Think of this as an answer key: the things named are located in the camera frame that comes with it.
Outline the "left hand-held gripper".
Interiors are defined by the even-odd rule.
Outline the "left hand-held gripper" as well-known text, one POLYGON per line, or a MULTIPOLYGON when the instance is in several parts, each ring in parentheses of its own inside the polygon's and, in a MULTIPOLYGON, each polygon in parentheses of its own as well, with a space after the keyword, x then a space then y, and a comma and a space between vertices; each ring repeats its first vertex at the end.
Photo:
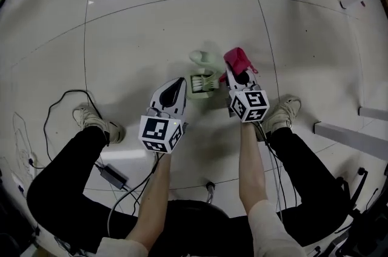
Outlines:
POLYGON ((171 154, 184 134, 187 83, 183 77, 160 86, 141 116, 138 139, 146 150, 171 154))

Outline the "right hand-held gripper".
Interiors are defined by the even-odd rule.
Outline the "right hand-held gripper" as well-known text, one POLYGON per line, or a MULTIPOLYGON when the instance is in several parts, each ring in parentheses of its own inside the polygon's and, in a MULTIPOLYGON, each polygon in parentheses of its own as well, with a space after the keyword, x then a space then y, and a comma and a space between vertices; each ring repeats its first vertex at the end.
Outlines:
POLYGON ((229 116, 236 116, 241 122, 262 121, 270 104, 266 92, 257 83, 251 69, 236 76, 232 68, 227 66, 226 75, 229 116))

